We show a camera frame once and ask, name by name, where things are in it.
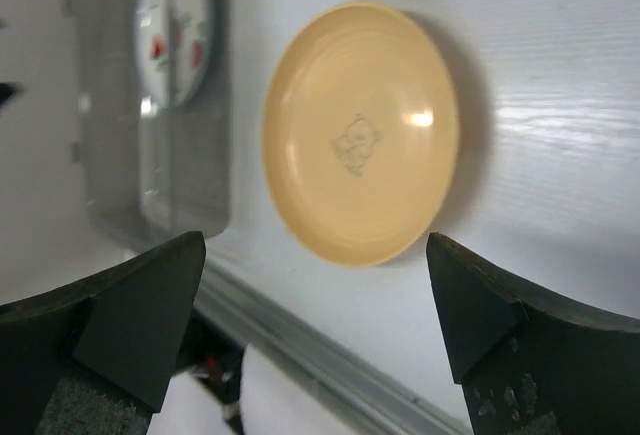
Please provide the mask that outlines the white watermelon pattern plate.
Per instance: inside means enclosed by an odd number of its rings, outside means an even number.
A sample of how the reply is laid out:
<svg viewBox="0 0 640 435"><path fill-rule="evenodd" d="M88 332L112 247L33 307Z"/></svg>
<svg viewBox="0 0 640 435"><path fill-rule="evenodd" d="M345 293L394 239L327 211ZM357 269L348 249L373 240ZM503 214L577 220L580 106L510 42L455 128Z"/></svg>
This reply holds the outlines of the white watermelon pattern plate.
<svg viewBox="0 0 640 435"><path fill-rule="evenodd" d="M208 69L214 0L137 0L134 49L142 111L188 102Z"/></svg>

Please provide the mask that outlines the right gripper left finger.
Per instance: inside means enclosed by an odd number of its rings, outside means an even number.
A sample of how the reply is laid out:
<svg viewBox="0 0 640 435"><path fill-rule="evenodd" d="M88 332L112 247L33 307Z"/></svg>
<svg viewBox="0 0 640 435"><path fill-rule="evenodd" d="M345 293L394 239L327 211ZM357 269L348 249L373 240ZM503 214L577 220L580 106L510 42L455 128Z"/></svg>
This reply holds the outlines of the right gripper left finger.
<svg viewBox="0 0 640 435"><path fill-rule="evenodd" d="M4 434L144 434L160 412L205 262L186 232L1 307Z"/></svg>

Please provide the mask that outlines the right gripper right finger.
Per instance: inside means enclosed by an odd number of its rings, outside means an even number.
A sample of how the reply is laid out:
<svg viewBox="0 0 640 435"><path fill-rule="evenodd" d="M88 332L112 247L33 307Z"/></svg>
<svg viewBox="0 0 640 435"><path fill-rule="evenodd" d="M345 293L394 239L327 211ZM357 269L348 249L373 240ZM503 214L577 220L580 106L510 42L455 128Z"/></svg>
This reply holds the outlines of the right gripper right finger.
<svg viewBox="0 0 640 435"><path fill-rule="evenodd" d="M537 285L440 233L429 235L426 258L474 433L638 433L638 320Z"/></svg>

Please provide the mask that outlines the yellow bear plastic plate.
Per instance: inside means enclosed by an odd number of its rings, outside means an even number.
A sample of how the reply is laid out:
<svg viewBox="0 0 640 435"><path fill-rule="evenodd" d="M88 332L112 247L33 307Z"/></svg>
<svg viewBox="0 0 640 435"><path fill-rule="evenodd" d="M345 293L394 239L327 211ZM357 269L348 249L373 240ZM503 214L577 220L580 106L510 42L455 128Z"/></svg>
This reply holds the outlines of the yellow bear plastic plate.
<svg viewBox="0 0 640 435"><path fill-rule="evenodd" d="M441 210L460 115L432 37L387 5L322 13L284 51L265 96L262 162L291 234L347 267L385 263Z"/></svg>

